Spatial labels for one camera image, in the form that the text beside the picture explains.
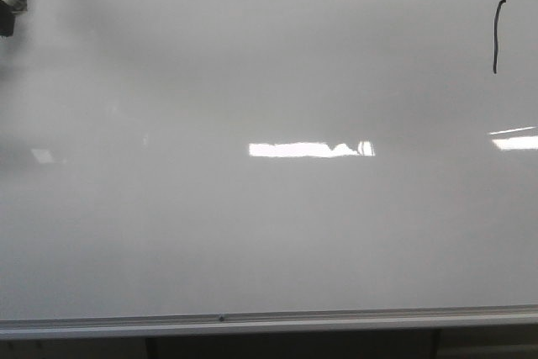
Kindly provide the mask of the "white whiteboard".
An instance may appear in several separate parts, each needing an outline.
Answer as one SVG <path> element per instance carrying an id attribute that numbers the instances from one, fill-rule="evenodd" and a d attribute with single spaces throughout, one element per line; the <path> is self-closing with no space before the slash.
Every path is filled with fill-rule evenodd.
<path id="1" fill-rule="evenodd" d="M 1 316 L 537 301 L 537 0 L 29 0 Z"/>

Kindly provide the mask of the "aluminium whiteboard tray rail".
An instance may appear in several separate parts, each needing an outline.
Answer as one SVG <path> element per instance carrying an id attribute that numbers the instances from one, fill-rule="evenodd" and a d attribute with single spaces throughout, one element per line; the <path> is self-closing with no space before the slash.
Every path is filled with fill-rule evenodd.
<path id="1" fill-rule="evenodd" d="M 1 339 L 16 341 L 229 335 L 535 325 L 536 323 L 537 306 L 535 304 L 429 309 L 174 314 L 80 319 L 3 319 Z"/>

